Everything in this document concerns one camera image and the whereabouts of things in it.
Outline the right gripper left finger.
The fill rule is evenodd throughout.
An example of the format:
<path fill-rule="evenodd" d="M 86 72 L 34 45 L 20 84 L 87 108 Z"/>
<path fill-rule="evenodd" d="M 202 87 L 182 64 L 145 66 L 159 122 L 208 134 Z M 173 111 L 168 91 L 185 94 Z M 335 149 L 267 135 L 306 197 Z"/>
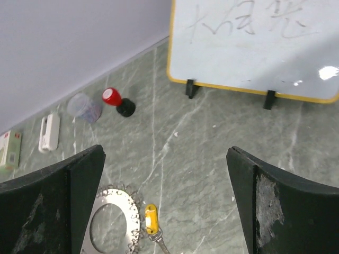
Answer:
<path fill-rule="evenodd" d="M 1 183 L 1 253 L 80 253 L 103 172 L 94 145 Z"/>

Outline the clear cup of paperclips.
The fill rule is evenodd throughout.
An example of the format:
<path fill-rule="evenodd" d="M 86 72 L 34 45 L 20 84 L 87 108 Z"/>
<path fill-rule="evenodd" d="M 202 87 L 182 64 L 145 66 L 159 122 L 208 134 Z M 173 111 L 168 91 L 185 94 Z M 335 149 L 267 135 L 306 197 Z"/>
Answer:
<path fill-rule="evenodd" d="M 69 100 L 67 112 L 74 118 L 94 123 L 101 116 L 102 105 L 84 93 L 77 93 Z"/>

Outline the green white staples box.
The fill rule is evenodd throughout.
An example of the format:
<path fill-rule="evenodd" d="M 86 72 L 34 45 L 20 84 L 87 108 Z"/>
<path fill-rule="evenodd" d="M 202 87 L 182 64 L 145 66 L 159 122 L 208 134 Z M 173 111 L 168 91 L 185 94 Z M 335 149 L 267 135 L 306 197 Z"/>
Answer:
<path fill-rule="evenodd" d="M 20 161 L 22 133 L 9 130 L 1 135 L 1 172 L 17 169 Z"/>

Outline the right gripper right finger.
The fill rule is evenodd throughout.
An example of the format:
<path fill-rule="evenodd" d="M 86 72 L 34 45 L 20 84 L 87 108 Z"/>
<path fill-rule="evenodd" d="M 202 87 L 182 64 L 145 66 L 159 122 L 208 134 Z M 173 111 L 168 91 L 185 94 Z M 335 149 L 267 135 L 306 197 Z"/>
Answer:
<path fill-rule="evenodd" d="M 239 147 L 227 166 L 249 253 L 338 253 L 338 188 L 268 164 Z"/>

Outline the red black stamp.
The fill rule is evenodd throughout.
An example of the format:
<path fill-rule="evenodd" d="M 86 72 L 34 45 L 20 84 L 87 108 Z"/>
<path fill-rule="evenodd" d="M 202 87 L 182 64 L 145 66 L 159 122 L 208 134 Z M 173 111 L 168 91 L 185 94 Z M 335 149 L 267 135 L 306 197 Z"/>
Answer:
<path fill-rule="evenodd" d="M 136 105 L 128 98 L 122 98 L 119 92 L 112 87 L 106 88 L 102 93 L 102 100 L 106 104 L 115 106 L 116 111 L 123 117 L 130 117 L 136 110 Z"/>

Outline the white stapler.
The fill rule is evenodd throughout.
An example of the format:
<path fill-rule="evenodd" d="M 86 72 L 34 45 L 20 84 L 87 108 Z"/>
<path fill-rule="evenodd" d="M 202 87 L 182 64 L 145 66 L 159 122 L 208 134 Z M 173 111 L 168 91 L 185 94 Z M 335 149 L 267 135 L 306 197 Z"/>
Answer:
<path fill-rule="evenodd" d="M 58 148 L 60 131 L 60 117 L 53 112 L 42 118 L 38 150 L 41 153 L 49 153 Z"/>

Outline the small whiteboard yellow frame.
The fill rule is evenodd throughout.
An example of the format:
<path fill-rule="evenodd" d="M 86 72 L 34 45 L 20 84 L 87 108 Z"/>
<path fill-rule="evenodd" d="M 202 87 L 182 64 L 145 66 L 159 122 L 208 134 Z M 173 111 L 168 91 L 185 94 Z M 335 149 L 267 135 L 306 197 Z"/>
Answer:
<path fill-rule="evenodd" d="M 338 1 L 172 1 L 167 75 L 186 85 L 338 100 Z"/>

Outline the yellow tagged key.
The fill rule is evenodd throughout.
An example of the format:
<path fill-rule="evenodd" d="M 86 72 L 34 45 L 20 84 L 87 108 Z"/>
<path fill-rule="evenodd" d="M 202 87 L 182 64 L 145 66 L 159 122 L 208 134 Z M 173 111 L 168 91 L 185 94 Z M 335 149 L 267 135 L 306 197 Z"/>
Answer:
<path fill-rule="evenodd" d="M 148 238 L 159 245 L 163 253 L 170 254 L 163 239 L 163 231 L 159 225 L 157 207 L 148 204 L 145 208 L 145 224 Z"/>

